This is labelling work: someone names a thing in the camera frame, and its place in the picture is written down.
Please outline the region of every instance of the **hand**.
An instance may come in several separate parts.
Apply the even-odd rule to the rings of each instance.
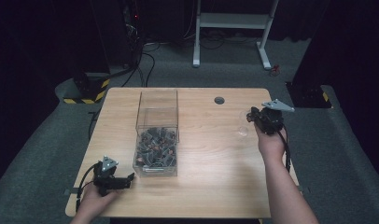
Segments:
[[[280,135],[278,133],[268,135],[263,133],[256,124],[254,124],[254,127],[256,128],[257,136],[259,137],[259,150],[264,162],[282,162],[282,157],[285,152],[285,145]],[[285,141],[287,141],[286,130],[282,129],[280,133],[285,137]]]
[[[120,193],[120,190],[113,190],[105,197],[102,197],[98,192],[97,186],[92,183],[86,185],[81,205],[71,223],[91,223],[91,221],[99,216],[109,204],[118,198]]]

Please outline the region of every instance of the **light wood surface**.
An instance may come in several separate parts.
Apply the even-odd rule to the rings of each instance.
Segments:
[[[75,188],[104,155],[119,162],[115,177],[134,172],[136,117],[141,91],[168,88],[112,88],[79,169]],[[264,164],[253,124],[243,115],[270,101],[265,89],[177,88],[178,174],[138,177],[102,214],[104,217],[270,217]],[[223,105],[215,97],[225,99]],[[248,129],[247,136],[239,127]],[[298,184],[295,171],[291,176]],[[66,214],[75,214],[71,194]]]

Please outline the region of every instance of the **person's right hand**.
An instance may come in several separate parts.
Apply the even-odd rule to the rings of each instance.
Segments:
[[[264,159],[264,162],[279,161],[282,162],[282,157],[285,152],[285,145],[278,133],[268,135],[263,133],[256,124],[257,136],[259,137],[259,150]],[[280,133],[286,138],[286,130],[282,129]]]

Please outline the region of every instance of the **forearm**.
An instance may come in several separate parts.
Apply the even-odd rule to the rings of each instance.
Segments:
[[[274,223],[318,223],[283,162],[266,161],[265,174]]]

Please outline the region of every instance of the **transparent container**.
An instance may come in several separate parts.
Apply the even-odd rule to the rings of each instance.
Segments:
[[[177,90],[142,91],[133,168],[141,176],[176,176]]]

